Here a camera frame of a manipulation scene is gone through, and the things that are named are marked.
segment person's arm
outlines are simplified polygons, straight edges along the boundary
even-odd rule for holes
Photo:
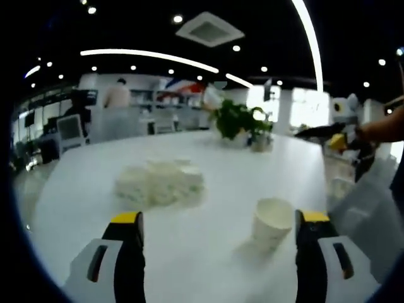
[[[379,143],[404,140],[404,106],[397,108],[383,120],[370,122],[356,129],[357,136],[363,141]]]

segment ceiling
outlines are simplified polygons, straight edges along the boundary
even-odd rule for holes
[[[400,1],[304,1],[316,32],[323,68],[324,90],[332,96],[355,92],[362,100],[388,102],[403,93],[398,57],[404,46]],[[218,1],[106,1],[45,0],[24,3],[15,44],[21,59],[13,81],[21,85],[18,98],[62,81],[77,82],[97,66],[99,73],[140,73],[204,81],[228,81],[227,88],[242,87],[225,78],[233,74],[252,84],[268,77],[282,80],[285,88],[316,88],[316,77],[307,36],[292,0],[244,1],[218,5]],[[88,14],[88,7],[97,12]],[[208,11],[229,22],[245,37],[207,47],[175,35],[182,24]],[[232,47],[241,50],[234,52]],[[89,49],[135,49],[160,52],[219,69],[211,73],[178,62],[131,55],[80,56]],[[385,66],[378,64],[386,61]],[[52,61],[52,67],[46,62]],[[24,79],[34,66],[41,70]]]

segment plant pot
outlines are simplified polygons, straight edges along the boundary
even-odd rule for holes
[[[251,143],[251,150],[257,153],[268,152],[271,149],[272,138],[270,134],[260,134]]]
[[[222,138],[222,145],[229,148],[245,148],[247,146],[248,133],[239,133],[233,140]]]

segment white paper cup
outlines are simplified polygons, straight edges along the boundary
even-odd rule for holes
[[[252,239],[259,250],[274,251],[292,229],[294,209],[282,199],[261,199],[257,203],[252,225]]]

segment chair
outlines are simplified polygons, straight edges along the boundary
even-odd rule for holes
[[[332,212],[354,186],[355,183],[351,180],[346,180],[341,177],[332,179],[330,182],[330,191],[327,196],[327,211]]]
[[[174,115],[169,109],[155,109],[153,111],[155,118],[155,133],[173,133],[174,127]]]
[[[393,181],[395,172],[396,162],[389,157],[385,160],[376,158],[368,174],[370,174],[373,179],[378,180],[379,183],[388,187],[391,181]]]
[[[383,283],[404,251],[404,228],[390,190],[365,174],[329,213],[340,235],[347,235],[371,260],[371,273]]]
[[[57,120],[57,132],[59,134],[59,156],[70,149],[86,145],[86,138],[81,129],[79,115],[71,115]]]

